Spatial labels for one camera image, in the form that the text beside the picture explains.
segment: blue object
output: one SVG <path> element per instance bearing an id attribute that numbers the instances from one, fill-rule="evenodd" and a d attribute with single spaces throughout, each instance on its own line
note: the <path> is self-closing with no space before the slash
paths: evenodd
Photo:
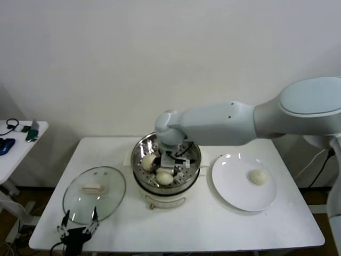
<path id="1" fill-rule="evenodd" d="M 14 139 L 0 139 L 0 156 L 7 154 L 14 145 Z"/>

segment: stainless steel steamer basket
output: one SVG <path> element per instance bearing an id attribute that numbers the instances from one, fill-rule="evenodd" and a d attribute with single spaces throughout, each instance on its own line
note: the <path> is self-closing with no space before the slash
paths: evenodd
<path id="1" fill-rule="evenodd" d="M 191 142 L 185 142 L 180 146 L 179 154 L 184 152 Z M 145 171 L 142 166 L 142 158 L 148 154 L 156 154 L 160 156 L 158 143 L 155 133 L 148 134 L 142 138 L 134 147 L 131 156 L 131 165 L 134 171 L 134 176 L 138 184 L 147 192 L 158 196 L 174 196 L 189 189 L 199 176 L 199 167 L 201 163 L 201 153 L 197 145 L 193 143 L 188 151 L 182 157 L 194 160 L 190 168 L 186 169 L 181 166 L 174 181 L 168 186 L 159 185 L 156 182 L 155 174 Z"/>

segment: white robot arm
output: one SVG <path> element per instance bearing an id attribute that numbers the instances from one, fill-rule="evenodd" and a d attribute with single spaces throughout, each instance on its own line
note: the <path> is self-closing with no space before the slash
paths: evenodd
<path id="1" fill-rule="evenodd" d="M 333 147 L 341 166 L 341 78 L 319 77 L 294 83 L 273 100 L 257 106 L 218 103 L 167 111 L 155 124 L 161 151 L 178 151 L 183 141 L 202 146 L 239 146 L 256 138 L 309 135 L 318 146 Z M 341 177 L 327 202 L 334 239 L 341 255 Z"/>

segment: glass pot lid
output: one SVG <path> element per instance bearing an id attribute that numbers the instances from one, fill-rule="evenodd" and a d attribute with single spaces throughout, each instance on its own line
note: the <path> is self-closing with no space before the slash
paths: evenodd
<path id="1" fill-rule="evenodd" d="M 89 169 L 75 178 L 63 198 L 64 213 L 70 220 L 89 224 L 96 206 L 98 221 L 110 216 L 121 203 L 126 191 L 122 173 L 108 166 Z"/>

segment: wooden floor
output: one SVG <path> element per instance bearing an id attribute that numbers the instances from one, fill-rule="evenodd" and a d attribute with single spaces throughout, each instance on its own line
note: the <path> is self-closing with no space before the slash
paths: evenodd
<path id="1" fill-rule="evenodd" d="M 17 197 L 14 197 L 19 203 L 22 205 L 25 205 L 29 200 L 34 200 L 37 202 L 34 209 L 38 209 L 34 213 L 34 215 L 41 215 L 43 212 L 43 208 L 41 206 L 44 206 L 47 204 L 48 200 L 50 199 L 53 190 L 52 189 L 28 189 L 28 188 L 21 188 L 21 194 Z M 327 200 L 327 194 L 321 193 L 321 192 L 305 192 L 303 194 L 307 204 L 324 204 Z M 260 255 L 283 255 L 282 253 L 286 252 L 288 256 L 301 256 L 301 255 L 328 255 L 328 256 L 337 256 L 337 251 L 335 248 L 334 240 L 331 234 L 331 230 L 328 223 L 328 218 L 326 214 L 316 214 L 314 215 L 317 223 L 319 224 L 324 237 L 326 238 L 326 243 L 324 246 L 321 247 L 314 247 L 314 248 L 304 248 L 304 249 L 295 249 L 295 250 L 289 250 L 289 251 L 262 251 L 259 252 Z M 5 241 L 7 234 L 11 230 L 12 226 L 14 225 L 16 219 L 11 214 L 7 213 L 6 211 L 2 211 L 0 213 L 0 244 Z M 43 255 L 49 255 L 46 251 L 39 251 L 36 252 L 34 250 L 31 250 L 29 247 L 26 248 L 17 248 L 16 252 L 16 246 L 12 246 L 14 255 L 18 256 L 28 256 L 32 253 L 35 253 L 36 256 L 43 256 Z M 2 245 L 0 247 L 0 256 L 5 256 L 8 251 L 8 247 L 6 245 Z M 117 256 L 128 256 L 129 254 L 116 254 Z M 188 254 L 176 254 L 172 256 L 185 256 Z M 226 252 L 226 253 L 193 253 L 191 256 L 225 256 L 225 255 L 254 255 L 253 252 Z"/>

